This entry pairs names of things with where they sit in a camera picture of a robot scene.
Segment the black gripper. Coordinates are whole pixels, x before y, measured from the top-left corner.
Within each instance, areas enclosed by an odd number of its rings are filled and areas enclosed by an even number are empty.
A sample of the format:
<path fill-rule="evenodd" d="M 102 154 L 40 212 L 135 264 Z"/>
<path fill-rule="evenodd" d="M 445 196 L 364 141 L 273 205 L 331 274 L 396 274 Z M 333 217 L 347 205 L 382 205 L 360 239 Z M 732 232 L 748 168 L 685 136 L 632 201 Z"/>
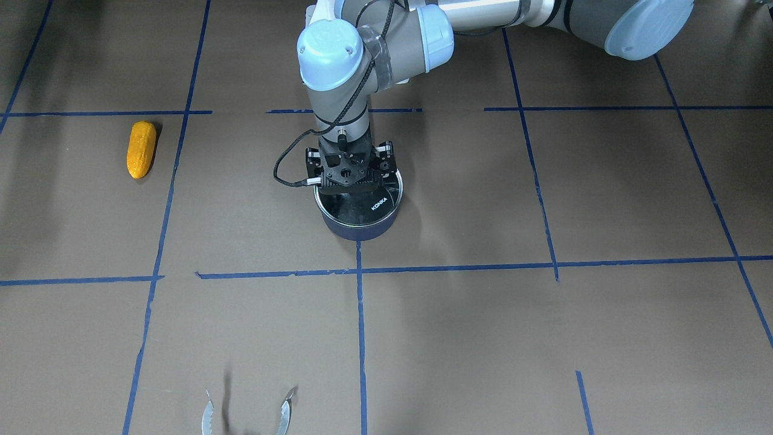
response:
<path fill-rule="evenodd" d="M 394 176 L 394 143 L 374 145 L 370 134 L 355 141 L 323 136 L 306 149 L 307 176 L 313 182 L 378 182 Z"/>

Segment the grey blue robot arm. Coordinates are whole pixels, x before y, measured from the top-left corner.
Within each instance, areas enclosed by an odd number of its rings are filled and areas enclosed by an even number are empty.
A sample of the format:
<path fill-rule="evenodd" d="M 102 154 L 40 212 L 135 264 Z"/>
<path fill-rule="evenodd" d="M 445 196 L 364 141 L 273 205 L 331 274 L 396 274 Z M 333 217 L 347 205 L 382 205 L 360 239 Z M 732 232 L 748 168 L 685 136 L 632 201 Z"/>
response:
<path fill-rule="evenodd" d="M 367 110 L 372 94 L 442 66 L 458 36 L 500 28 L 557 28 L 613 57 L 642 60 L 687 23 L 692 1 L 318 1 L 307 8 L 296 53 L 323 156 L 338 156 L 343 174 L 311 162 L 298 187 L 349 188 L 369 170 Z"/>

